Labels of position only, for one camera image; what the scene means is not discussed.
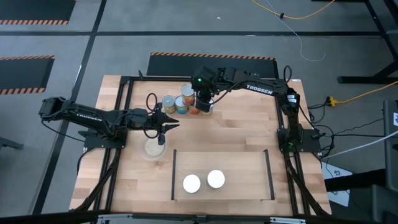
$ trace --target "food can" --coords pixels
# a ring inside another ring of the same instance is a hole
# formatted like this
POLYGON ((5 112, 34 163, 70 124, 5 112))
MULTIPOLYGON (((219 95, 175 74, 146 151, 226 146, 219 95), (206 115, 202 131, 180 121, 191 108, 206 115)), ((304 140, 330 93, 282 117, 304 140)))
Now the food can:
POLYGON ((188 111, 190 114, 198 114, 200 113, 200 110, 198 108, 196 108, 196 102, 193 105, 188 105, 188 111))
POLYGON ((209 112, 201 111, 202 115, 207 115, 207 116, 211 115, 213 113, 213 107, 214 107, 214 105, 210 105, 209 112))
POLYGON ((194 194, 200 188, 200 179, 197 175, 190 174, 184 178, 182 186, 186 192, 194 194))
POLYGON ((192 86, 185 84, 181 87, 181 95, 184 99, 185 105, 192 105, 195 102, 195 92, 192 90, 192 86))
POLYGON ((173 96, 167 95, 163 97, 162 104, 164 112, 167 114, 172 114, 175 112, 175 99, 173 96))
POLYGON ((212 170, 207 175, 207 186, 215 190, 221 188, 225 183, 225 176, 220 170, 212 170))
POLYGON ((188 107, 184 104, 182 96, 178 96, 175 99, 175 107, 177 109, 177 113, 179 114, 186 114, 188 111, 188 107))

